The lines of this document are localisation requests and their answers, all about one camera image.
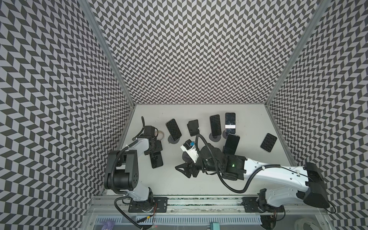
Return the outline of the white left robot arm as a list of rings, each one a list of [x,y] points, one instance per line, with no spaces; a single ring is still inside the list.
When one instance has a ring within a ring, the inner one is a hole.
[[[149,156],[153,169],[163,166],[163,147],[157,139],[158,129],[146,125],[143,117],[141,120],[142,130],[132,139],[133,142],[121,150],[108,153],[103,184],[105,189],[130,199],[130,213],[164,213],[168,198],[155,198],[152,189],[139,180],[139,156]]]

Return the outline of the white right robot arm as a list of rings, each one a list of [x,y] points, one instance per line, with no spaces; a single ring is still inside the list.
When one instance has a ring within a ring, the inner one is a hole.
[[[332,206],[316,164],[281,166],[238,156],[235,153],[239,141],[238,135],[230,134],[223,149],[219,149],[198,134],[195,141],[187,140],[181,146],[184,163],[175,169],[187,178],[197,177],[199,172],[216,175],[227,189],[237,194],[244,194],[254,179],[280,185],[277,189],[259,191],[255,202],[260,213],[276,211],[285,204],[304,203],[324,210]]]

